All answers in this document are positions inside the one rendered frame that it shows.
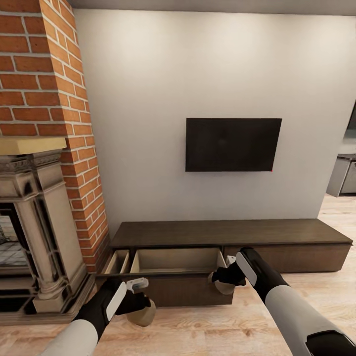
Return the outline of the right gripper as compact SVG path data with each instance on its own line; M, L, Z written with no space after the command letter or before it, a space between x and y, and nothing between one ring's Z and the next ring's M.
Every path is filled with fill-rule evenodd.
M219 267L213 274L212 282L219 280L219 282L236 284L237 285L246 285L245 278L237 277L232 271L232 265L229 267Z

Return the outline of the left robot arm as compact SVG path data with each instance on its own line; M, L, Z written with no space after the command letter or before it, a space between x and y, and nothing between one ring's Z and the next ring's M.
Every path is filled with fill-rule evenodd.
M145 278L122 281L107 279L93 299L82 305L77 316L38 356L92 356L99 339L114 314L121 315L151 307L148 296L135 289L146 288Z

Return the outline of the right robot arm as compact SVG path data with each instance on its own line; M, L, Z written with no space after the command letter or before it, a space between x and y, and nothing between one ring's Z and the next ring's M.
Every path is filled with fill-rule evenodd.
M227 256L212 282L246 285L264 302L293 356L356 356L354 341L300 296L253 248Z

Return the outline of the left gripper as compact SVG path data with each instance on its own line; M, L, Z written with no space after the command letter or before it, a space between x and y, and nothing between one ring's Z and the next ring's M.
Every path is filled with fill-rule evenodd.
M151 302L148 296L143 292L133 293L130 291L131 297L128 305L122 309L118 308L115 312L116 315L130 313L136 310L144 309L144 307L151 307Z

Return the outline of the pillar candle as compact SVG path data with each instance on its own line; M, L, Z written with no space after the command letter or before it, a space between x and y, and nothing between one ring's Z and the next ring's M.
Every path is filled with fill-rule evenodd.
M150 302L151 302L151 307L144 307L144 309L126 313L127 319L131 323L141 327L149 326L154 320L156 315L156 305L151 299Z
M216 296L228 296L235 290L236 284L229 284L219 282L219 280L212 282L214 272L212 272L208 277L208 286L211 292Z

